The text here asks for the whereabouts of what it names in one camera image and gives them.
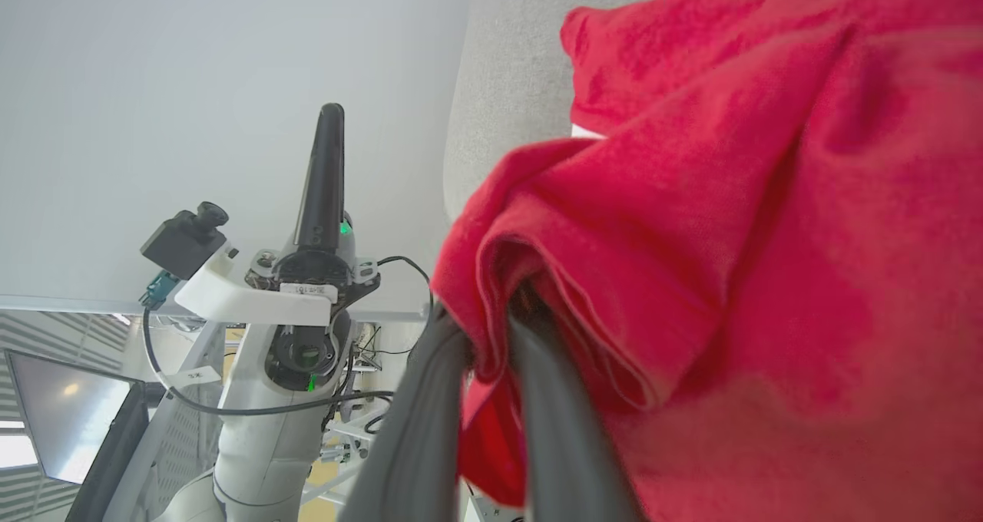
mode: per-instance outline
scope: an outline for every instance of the teal connector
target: teal connector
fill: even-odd
[[[178,282],[181,282],[180,278],[162,270],[161,274],[154,278],[154,281],[148,285],[147,291],[140,297],[140,305],[151,311],[157,311],[167,301],[167,296],[174,291]]]

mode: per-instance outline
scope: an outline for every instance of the red towel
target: red towel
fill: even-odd
[[[478,352],[463,475],[523,501],[527,279],[650,519],[983,520],[983,0],[653,0],[561,37],[608,138],[507,155],[433,278]]]

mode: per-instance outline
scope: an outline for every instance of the metal frame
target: metal frame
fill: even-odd
[[[187,352],[187,357],[181,364],[182,371],[190,371],[192,368],[199,368],[206,361],[206,354],[211,350],[212,342],[220,339],[225,341],[225,323],[208,322],[199,338],[194,340],[194,344]],[[144,437],[140,440],[137,450],[134,451],[130,464],[116,493],[113,494],[109,508],[103,517],[105,522],[118,522],[119,520],[132,520],[137,502],[143,498],[144,487],[147,479],[154,476],[154,462],[161,451],[161,442],[167,432],[168,425],[175,417],[179,402],[173,397],[164,397],[161,405],[157,407],[157,413],[151,418]]]
[[[94,315],[110,315],[116,312],[119,315],[140,316],[144,314],[144,306],[138,302],[99,302],[88,301],[88,299],[65,299],[65,298],[36,298],[34,296],[11,296],[0,294],[0,309],[14,309],[14,311],[47,311],[47,312],[89,312]],[[404,311],[351,311],[354,322],[425,322],[427,311],[404,312]],[[187,311],[183,306],[164,304],[160,309],[154,311],[155,315],[163,316],[196,316],[193,312]]]
[[[324,431],[324,439],[330,438],[341,438],[341,441],[348,442],[352,451],[355,451],[354,441],[362,442],[364,448],[369,448],[372,444],[372,440],[376,438],[374,434],[368,434],[365,431],[365,425],[369,423],[373,418],[378,417],[382,413],[386,413],[388,409],[376,409],[371,413],[362,415],[361,417],[354,418],[347,423],[339,423],[339,421],[330,421],[327,423],[326,431]],[[359,473],[361,468],[361,459],[351,463],[350,466],[345,467],[344,470],[339,471],[338,475],[333,477],[333,479],[326,481],[326,483],[321,484],[317,487],[304,487],[304,494],[301,495],[301,504],[308,504],[313,500],[322,500],[333,502],[337,505],[343,505],[347,502],[348,497],[345,494],[337,493],[333,491],[334,487],[338,487],[345,481],[351,480]]]

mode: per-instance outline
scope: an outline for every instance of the black cable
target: black cable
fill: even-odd
[[[376,326],[376,330],[375,332],[372,333],[372,337],[369,338],[369,341],[372,341],[373,338],[376,337],[376,333],[379,333],[378,326]],[[355,368],[355,354],[358,352],[358,350],[356,349],[357,347],[358,344],[356,343],[351,344],[351,347],[348,350],[348,365],[345,367],[346,368],[345,379],[343,382],[341,382],[341,385],[338,385],[336,388],[334,388],[334,393],[331,394],[331,397],[341,395],[341,392],[343,392],[345,386],[348,385],[348,378],[352,377],[352,372],[353,372],[352,368]],[[338,407],[340,407],[340,405],[336,403],[334,405],[331,405],[329,407],[329,410],[327,410],[327,414],[324,415],[324,419],[320,421],[320,430],[322,432],[324,432],[324,428],[327,428],[327,423],[329,423],[329,421],[334,419],[334,414],[337,413]]]
[[[378,434],[379,431],[378,430],[373,430],[372,429],[372,426],[373,425],[377,425],[378,423],[380,423],[382,421],[382,418],[385,417],[385,416],[386,416],[386,413],[383,413],[383,414],[379,415],[378,417],[373,418],[371,421],[368,421],[368,423],[366,423],[365,427],[363,428],[363,430],[365,430],[366,434],[371,434],[371,435]]]
[[[359,345],[358,346],[359,349],[361,349],[362,351],[365,351],[365,350],[369,349],[369,344],[373,343],[373,341],[376,340],[376,334],[379,334],[379,330],[382,330],[382,326],[378,326],[377,325],[375,332],[373,332],[372,335],[369,336],[369,339],[366,340],[366,344],[365,345]]]
[[[386,351],[386,350],[382,350],[382,349],[363,349],[362,351],[367,351],[369,353],[384,353],[384,354],[387,354],[387,355],[404,355],[404,354],[407,354],[407,353],[413,351],[413,348],[411,347],[410,349],[408,349],[406,351]]]
[[[161,364],[157,361],[157,355],[154,354],[154,343],[151,342],[151,310],[144,309],[144,347],[147,347],[147,360],[151,362],[151,367],[154,368],[154,372],[158,374],[158,378],[163,375],[161,369]],[[266,407],[263,409],[220,409],[218,407],[210,407],[203,405],[197,401],[192,401],[183,393],[179,392],[174,386],[168,386],[167,393],[176,397],[185,405],[191,407],[196,411],[203,413],[208,413],[210,415],[227,415],[235,417],[257,417],[260,415],[281,415],[284,413],[293,413],[296,411],[305,411],[308,409],[313,409],[315,407],[324,407],[327,405],[333,405],[335,403],[342,403],[344,401],[351,401],[353,399],[363,399],[366,397],[383,397],[389,399],[392,397],[392,392],[390,391],[359,391],[352,393],[350,395],[338,395],[329,397],[326,399],[319,399],[316,401],[309,401],[307,403],[299,403],[297,405],[284,405],[281,407]]]
[[[424,277],[424,280],[427,281],[427,292],[429,293],[429,298],[431,298],[431,308],[427,313],[427,320],[429,322],[429,318],[431,318],[431,315],[433,313],[433,291],[429,288],[429,274],[427,274],[427,271],[420,268],[420,266],[418,266],[418,264],[415,263],[413,259],[409,259],[406,256],[389,256],[386,257],[385,259],[380,260],[378,263],[376,263],[376,265],[384,266],[384,264],[392,263],[392,262],[406,262],[407,264],[409,264],[409,266],[417,269],[417,273],[420,273],[422,277]]]

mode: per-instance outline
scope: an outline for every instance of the gray fabric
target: gray fabric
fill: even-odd
[[[566,12],[639,0],[471,0],[443,162],[450,218],[521,144],[570,134],[572,68],[559,44]]]

